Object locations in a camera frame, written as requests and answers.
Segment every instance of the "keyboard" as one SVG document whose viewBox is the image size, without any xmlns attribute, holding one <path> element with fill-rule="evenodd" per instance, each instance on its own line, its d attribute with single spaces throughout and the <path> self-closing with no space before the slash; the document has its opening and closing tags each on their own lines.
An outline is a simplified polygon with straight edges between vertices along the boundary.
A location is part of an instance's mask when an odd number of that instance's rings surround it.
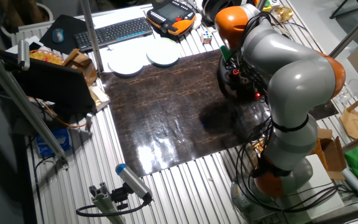
<svg viewBox="0 0 358 224">
<path fill-rule="evenodd" d="M 152 32 L 146 18 L 142 17 L 96 29 L 96 36 L 99 48 L 103 48 L 124 40 L 150 35 Z M 92 50 L 88 32 L 75 34 L 74 38 L 81 52 Z"/>
</svg>

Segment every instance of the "computer mouse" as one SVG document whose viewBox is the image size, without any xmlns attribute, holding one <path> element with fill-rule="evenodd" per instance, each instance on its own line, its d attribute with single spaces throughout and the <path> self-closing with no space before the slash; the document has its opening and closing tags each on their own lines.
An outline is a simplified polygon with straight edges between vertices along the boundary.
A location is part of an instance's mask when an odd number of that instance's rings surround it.
<svg viewBox="0 0 358 224">
<path fill-rule="evenodd" d="M 52 32 L 52 41 L 56 44 L 60 44 L 65 41 L 65 37 L 63 35 L 63 29 L 57 28 Z"/>
</svg>

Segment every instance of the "monitor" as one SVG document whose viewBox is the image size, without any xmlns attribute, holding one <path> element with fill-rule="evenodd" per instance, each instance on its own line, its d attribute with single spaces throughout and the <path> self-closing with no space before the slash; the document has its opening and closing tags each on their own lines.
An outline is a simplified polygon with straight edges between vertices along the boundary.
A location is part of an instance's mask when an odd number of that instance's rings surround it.
<svg viewBox="0 0 358 224">
<path fill-rule="evenodd" d="M 0 51 L 0 56 L 17 61 L 17 55 Z M 81 71 L 30 59 L 28 71 L 12 72 L 27 96 L 55 103 L 58 114 L 94 112 L 95 103 Z"/>
</svg>

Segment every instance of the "white plate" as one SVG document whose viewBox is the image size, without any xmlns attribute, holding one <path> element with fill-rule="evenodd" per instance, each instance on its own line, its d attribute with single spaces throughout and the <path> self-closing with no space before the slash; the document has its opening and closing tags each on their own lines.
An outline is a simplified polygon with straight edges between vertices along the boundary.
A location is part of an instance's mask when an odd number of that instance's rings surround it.
<svg viewBox="0 0 358 224">
<path fill-rule="evenodd" d="M 143 68 L 145 54 L 136 47 L 118 47 L 109 54 L 109 68 L 120 78 L 138 75 Z"/>
<path fill-rule="evenodd" d="M 168 38 L 161 38 L 150 43 L 147 49 L 147 57 L 156 65 L 173 65 L 180 56 L 178 44 Z"/>
</svg>

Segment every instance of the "brown paper bag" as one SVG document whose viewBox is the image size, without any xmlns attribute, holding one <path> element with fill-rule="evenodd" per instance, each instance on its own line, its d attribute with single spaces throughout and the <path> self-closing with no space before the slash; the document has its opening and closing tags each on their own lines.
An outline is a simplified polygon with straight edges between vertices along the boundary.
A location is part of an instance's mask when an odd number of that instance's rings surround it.
<svg viewBox="0 0 358 224">
<path fill-rule="evenodd" d="M 91 86 L 98 77 L 92 60 L 81 53 L 79 49 L 71 51 L 62 65 L 82 71 L 88 86 Z"/>
</svg>

